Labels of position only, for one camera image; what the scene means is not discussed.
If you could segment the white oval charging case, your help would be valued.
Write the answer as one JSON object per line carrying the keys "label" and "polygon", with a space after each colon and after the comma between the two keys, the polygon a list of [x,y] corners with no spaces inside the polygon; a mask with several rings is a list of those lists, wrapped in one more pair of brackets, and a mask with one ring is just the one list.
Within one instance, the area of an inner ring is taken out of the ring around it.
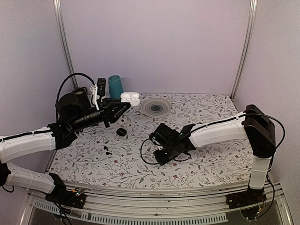
{"label": "white oval charging case", "polygon": [[120,101],[130,103],[132,107],[138,106],[141,102],[138,92],[123,92],[120,95]]}

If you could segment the black earbud charging case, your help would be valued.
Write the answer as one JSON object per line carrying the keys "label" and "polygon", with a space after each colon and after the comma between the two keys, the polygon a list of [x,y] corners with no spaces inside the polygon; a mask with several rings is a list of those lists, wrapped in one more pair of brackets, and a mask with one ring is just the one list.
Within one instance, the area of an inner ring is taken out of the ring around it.
{"label": "black earbud charging case", "polygon": [[125,136],[127,134],[127,131],[124,128],[119,128],[117,129],[116,133],[119,136]]}

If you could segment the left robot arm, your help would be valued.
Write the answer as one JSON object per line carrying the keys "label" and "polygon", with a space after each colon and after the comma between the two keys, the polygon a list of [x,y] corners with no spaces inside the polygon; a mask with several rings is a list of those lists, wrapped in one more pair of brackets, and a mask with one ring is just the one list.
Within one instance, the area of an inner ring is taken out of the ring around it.
{"label": "left robot arm", "polygon": [[20,168],[10,160],[32,153],[60,150],[71,145],[85,128],[115,123],[131,107],[118,99],[98,99],[91,106],[85,93],[68,93],[55,104],[58,121],[41,129],[0,139],[0,184],[19,186],[51,194],[66,203],[70,194],[61,178],[54,173],[38,173]]}

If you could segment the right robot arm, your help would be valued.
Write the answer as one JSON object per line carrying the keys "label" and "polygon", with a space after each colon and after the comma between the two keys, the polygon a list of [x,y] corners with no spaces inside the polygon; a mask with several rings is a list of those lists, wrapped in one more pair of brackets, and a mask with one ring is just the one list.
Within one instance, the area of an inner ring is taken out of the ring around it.
{"label": "right robot arm", "polygon": [[[248,180],[253,162],[251,144],[245,134],[231,134],[231,127],[237,127],[241,121],[214,124],[214,121],[235,116],[237,110],[232,103],[173,102],[169,114],[159,118],[146,116],[144,111],[143,106],[137,106],[125,114],[127,134],[112,142],[114,155],[103,167],[106,171],[103,185],[198,188]],[[189,155],[181,154],[175,161],[158,165],[153,155],[158,147],[148,140],[148,135],[161,123],[177,131],[196,124],[193,133],[200,142],[199,147]]]}

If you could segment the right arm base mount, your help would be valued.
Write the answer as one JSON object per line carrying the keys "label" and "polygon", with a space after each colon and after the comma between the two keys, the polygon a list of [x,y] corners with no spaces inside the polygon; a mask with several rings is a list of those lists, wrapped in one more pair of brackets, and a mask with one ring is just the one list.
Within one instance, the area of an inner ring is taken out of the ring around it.
{"label": "right arm base mount", "polygon": [[245,191],[228,194],[226,196],[226,204],[229,209],[236,209],[246,207],[253,204],[263,203],[267,200],[264,188],[251,189],[247,188]]}

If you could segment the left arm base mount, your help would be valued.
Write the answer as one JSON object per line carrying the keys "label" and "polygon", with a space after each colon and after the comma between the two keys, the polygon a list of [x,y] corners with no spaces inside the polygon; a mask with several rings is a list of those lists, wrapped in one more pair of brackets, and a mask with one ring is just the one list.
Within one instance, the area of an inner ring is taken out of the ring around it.
{"label": "left arm base mount", "polygon": [[64,182],[58,175],[54,173],[49,173],[49,175],[54,181],[54,189],[51,193],[45,194],[45,199],[58,205],[83,209],[86,200],[85,190],[78,187],[71,191],[67,190]]}

